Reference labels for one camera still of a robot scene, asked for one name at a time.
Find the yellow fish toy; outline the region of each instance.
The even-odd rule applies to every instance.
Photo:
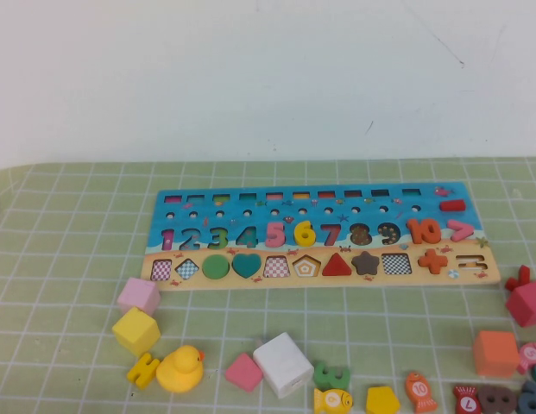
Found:
[[[321,392],[313,390],[313,413],[347,414],[354,404],[352,396],[343,390],[332,389]]]

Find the pink number 5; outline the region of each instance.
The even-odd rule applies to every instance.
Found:
[[[283,223],[268,223],[266,230],[266,247],[279,248],[285,244],[285,226]]]

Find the shape sorting board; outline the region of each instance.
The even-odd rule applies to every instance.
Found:
[[[447,182],[160,191],[142,278],[191,290],[488,284],[500,274],[465,185]]]

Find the green cutting mat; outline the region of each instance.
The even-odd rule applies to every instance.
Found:
[[[206,352],[194,391],[170,395],[125,379],[133,356],[110,328],[124,281],[138,277],[158,190],[169,188],[466,181],[502,277],[526,264],[536,277],[536,159],[36,165],[0,171],[0,414],[312,412],[312,385],[278,400],[251,394],[224,369],[258,337],[287,331],[310,361],[349,366],[354,412],[368,386],[392,386],[412,412],[410,370],[432,385],[439,412],[452,387],[479,378],[471,342],[480,329],[518,328],[500,286],[169,292],[155,314],[163,357],[181,343]]]

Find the orange plus sign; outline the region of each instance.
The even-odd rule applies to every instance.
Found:
[[[438,256],[434,248],[428,248],[425,256],[417,260],[421,267],[428,267],[432,274],[440,274],[442,267],[448,266],[448,258],[446,256]]]

